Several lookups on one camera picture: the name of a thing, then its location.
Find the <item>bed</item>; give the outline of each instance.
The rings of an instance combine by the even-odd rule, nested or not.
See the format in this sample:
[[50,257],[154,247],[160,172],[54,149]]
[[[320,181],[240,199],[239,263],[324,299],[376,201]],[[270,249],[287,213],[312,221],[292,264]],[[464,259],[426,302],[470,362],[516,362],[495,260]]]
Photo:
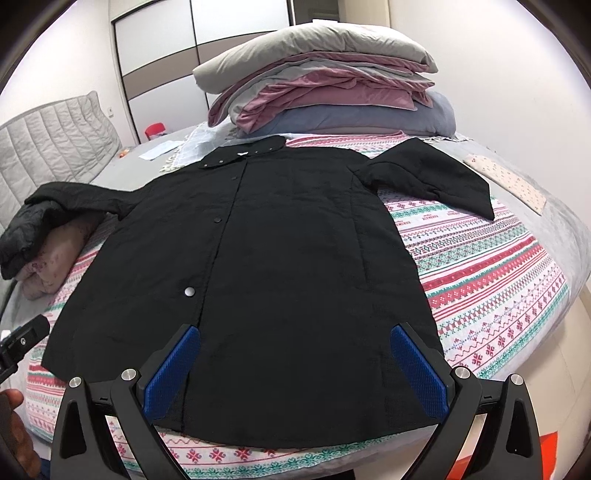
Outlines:
[[[227,127],[207,129],[201,125],[140,145],[124,158],[111,159],[90,183],[113,189],[139,188],[158,175],[199,161],[217,146],[245,141],[232,139]],[[402,133],[288,137],[293,148],[353,148],[368,157],[408,138]],[[186,138],[173,155],[165,154],[154,161],[139,157],[160,142]],[[556,328],[578,297],[591,271],[589,233],[561,201],[476,141],[461,135],[424,140],[458,160],[467,154],[486,155],[547,196],[540,216],[491,182],[497,216],[491,227],[485,220],[436,202],[380,192],[419,266],[446,359],[452,365],[469,366],[481,378],[504,379]],[[43,312],[54,323],[115,226],[116,220],[108,218],[97,228],[55,296],[27,301],[17,286],[0,329],[13,330]],[[27,400],[20,413],[36,436],[37,450],[47,458],[64,385],[40,367],[44,345],[42,342],[30,352],[19,372],[3,387],[26,391]],[[109,419],[109,425],[124,463],[130,471],[138,472],[116,419]],[[351,445],[304,450],[213,445],[165,430],[161,430],[161,437],[192,478],[314,478],[352,468],[423,439],[432,431],[427,427]]]

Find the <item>stack of folded bedding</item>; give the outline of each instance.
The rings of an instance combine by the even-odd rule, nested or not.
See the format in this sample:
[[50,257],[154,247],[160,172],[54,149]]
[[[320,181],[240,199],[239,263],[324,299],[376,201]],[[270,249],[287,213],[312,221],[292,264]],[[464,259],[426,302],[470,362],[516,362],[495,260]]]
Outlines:
[[193,71],[220,94],[209,126],[230,117],[244,137],[278,133],[455,133],[449,101],[421,73],[437,66],[387,27],[302,24],[262,35]]

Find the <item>gray quilted headboard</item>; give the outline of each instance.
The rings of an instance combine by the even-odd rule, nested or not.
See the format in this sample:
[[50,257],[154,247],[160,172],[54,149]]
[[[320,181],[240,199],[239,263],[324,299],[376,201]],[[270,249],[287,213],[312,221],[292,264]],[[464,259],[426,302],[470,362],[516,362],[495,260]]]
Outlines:
[[96,92],[48,103],[0,125],[0,233],[39,185],[88,183],[120,149]]

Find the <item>jacket sleeve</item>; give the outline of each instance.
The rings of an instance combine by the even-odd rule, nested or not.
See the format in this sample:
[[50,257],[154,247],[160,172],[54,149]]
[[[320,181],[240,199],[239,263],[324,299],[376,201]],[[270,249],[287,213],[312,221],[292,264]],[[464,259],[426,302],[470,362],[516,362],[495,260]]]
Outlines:
[[372,190],[381,186],[495,219],[488,183],[446,153],[411,138],[353,173]]
[[149,185],[134,192],[65,181],[40,186],[25,200],[0,236],[2,277],[14,278],[35,258],[53,228],[83,212],[109,212],[124,218],[142,200]]

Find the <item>red chair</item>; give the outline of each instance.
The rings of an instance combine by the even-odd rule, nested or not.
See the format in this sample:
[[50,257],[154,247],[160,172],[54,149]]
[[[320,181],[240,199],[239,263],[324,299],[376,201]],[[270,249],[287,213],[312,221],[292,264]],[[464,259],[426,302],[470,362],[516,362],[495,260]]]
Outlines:
[[152,124],[144,132],[148,140],[153,140],[156,137],[160,137],[166,133],[166,127],[164,124]]

